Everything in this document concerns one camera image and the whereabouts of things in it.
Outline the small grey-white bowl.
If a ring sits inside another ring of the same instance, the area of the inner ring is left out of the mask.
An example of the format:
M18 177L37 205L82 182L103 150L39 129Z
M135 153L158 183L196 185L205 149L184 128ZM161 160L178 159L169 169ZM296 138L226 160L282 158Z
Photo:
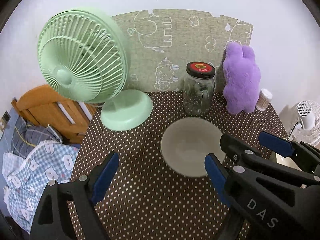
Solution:
M201 118L184 118L168 126L161 139L161 153L167 165L186 177L207 175L206 155L213 153L222 163L226 154L221 150L222 132Z

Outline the large white green-rim bowl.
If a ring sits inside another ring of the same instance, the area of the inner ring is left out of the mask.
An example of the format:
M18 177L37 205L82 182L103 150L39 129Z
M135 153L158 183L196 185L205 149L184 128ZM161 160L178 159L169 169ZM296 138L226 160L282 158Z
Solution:
M301 171L301 169L298 167L298 165L294 161L292 161L289 157L284 158L281 155L276 153L276 162L278 164L281 164L281 165L284 165L284 166L294 168L296 170Z

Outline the white standing fan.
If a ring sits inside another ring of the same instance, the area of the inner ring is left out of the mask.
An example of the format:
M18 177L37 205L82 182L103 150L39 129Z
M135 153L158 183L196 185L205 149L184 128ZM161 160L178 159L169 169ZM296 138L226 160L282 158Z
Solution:
M293 112L289 137L311 146L319 144L319 104L312 100L298 103Z

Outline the blue checked blanket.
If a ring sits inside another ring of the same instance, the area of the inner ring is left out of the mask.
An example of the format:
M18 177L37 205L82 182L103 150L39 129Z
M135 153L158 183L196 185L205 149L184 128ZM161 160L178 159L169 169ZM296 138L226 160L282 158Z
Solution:
M71 180L79 144L64 144L51 126L33 125L14 109L1 129L1 211L30 232L44 188L50 180Z

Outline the cotton swab container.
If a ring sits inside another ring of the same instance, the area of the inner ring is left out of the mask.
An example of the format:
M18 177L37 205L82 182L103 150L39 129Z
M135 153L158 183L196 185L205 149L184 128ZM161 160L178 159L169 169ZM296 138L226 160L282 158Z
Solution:
M262 88L260 90L259 99L256 104L256 109L264 112L269 106L272 98L273 98L272 93L268 89Z

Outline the brown polka dot tablecloth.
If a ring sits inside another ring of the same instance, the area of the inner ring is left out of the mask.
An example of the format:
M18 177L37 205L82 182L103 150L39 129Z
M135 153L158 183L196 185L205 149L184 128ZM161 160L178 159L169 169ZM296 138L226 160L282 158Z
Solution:
M123 132L106 129L94 114L82 141L72 180L119 154L119 168L105 198L96 206L111 239L212 239L228 211L208 177L173 171L161 155L165 129L187 115L181 92L151 92L151 116Z

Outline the purple plush toy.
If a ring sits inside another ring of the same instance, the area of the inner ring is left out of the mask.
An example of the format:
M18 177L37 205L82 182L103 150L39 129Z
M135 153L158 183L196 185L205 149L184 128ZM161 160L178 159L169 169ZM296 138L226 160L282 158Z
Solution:
M223 96L227 102L227 112L252 113L259 99L261 80L254 50L236 42L227 44L222 67L226 81Z

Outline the wooden chair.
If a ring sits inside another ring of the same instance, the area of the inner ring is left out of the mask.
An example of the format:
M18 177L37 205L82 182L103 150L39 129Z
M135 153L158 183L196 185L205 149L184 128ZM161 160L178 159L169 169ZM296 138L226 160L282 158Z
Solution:
M13 108L19 116L34 125L56 129L66 142L81 144L90 123L89 114L96 108L88 104L64 98L49 85L41 85L24 93L20 99L13 99Z

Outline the glass jar with lid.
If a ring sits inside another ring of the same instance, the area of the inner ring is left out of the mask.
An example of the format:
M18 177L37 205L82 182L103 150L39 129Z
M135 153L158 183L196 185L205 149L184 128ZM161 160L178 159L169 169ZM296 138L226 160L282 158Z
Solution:
M183 107L189 115L208 112L215 89L215 68L208 63L193 61L186 66L183 82Z

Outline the green desk fan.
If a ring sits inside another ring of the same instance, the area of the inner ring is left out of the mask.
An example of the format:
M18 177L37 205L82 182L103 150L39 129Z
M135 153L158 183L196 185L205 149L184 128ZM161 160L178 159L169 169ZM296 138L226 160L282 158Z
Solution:
M129 44L101 10L78 8L51 17L39 35L37 58L48 85L67 99L99 108L107 129L136 128L152 113L146 93L124 88L131 64Z

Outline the green elephant pattern mat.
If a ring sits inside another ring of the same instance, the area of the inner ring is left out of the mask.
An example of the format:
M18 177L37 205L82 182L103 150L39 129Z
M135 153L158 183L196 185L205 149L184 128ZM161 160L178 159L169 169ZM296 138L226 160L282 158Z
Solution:
M245 21L197 10L141 10L112 18L129 42L125 88L144 92L181 90L186 66L193 61L213 66L215 91L223 91L226 45L249 45L253 32L253 25Z

